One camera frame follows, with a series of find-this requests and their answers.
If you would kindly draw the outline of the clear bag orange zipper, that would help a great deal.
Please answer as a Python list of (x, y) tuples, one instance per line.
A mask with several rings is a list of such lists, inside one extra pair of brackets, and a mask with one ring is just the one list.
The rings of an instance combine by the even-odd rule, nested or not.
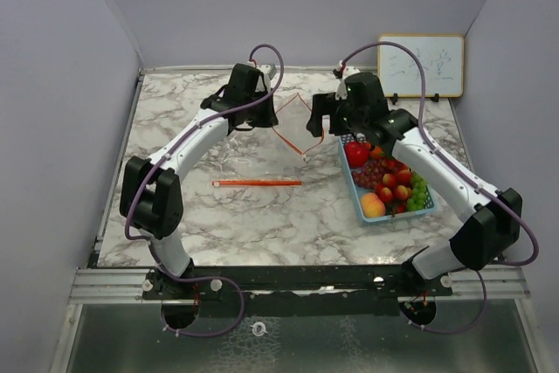
[(320, 163), (324, 137), (313, 137), (306, 129), (310, 105), (294, 93), (276, 102), (279, 123), (272, 128), (243, 125), (220, 145), (222, 171), (237, 179), (292, 178)]

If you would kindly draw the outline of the red apple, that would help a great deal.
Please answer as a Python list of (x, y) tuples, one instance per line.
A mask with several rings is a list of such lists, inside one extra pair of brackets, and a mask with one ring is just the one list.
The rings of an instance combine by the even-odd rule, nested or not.
[(346, 160), (351, 169), (361, 168), (369, 160), (370, 144), (368, 142), (348, 142), (344, 146)]

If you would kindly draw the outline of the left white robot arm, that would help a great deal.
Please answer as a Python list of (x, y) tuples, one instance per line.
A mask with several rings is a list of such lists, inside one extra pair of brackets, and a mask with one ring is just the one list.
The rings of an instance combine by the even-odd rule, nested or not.
[(131, 157), (124, 169), (120, 214), (125, 237), (145, 240), (156, 267), (165, 273), (162, 287), (180, 299), (192, 290), (192, 265), (177, 228), (183, 218), (182, 183), (215, 145), (239, 127), (271, 128), (278, 124), (273, 105), (274, 65), (253, 60), (236, 64), (228, 82), (205, 98), (192, 121), (167, 145), (147, 158)]

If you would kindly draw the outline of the yellow pink peach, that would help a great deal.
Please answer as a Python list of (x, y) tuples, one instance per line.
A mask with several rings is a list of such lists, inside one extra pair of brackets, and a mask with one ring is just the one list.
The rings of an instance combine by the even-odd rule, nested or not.
[(363, 194), (360, 198), (360, 204), (365, 218), (380, 218), (386, 214), (385, 204), (376, 193)]

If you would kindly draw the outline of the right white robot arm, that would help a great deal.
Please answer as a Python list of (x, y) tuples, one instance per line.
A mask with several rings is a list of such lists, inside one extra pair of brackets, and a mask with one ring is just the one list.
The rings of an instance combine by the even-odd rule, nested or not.
[(403, 289), (420, 295), (441, 274), (479, 271), (513, 245), (520, 235), (521, 196), (483, 182), (442, 149), (409, 111), (391, 109), (380, 79), (356, 73), (340, 84), (345, 96), (317, 93), (307, 130), (322, 133), (329, 118), (332, 135), (362, 134), (387, 155), (416, 171), (453, 209), (463, 225), (446, 241), (409, 258), (401, 274)]

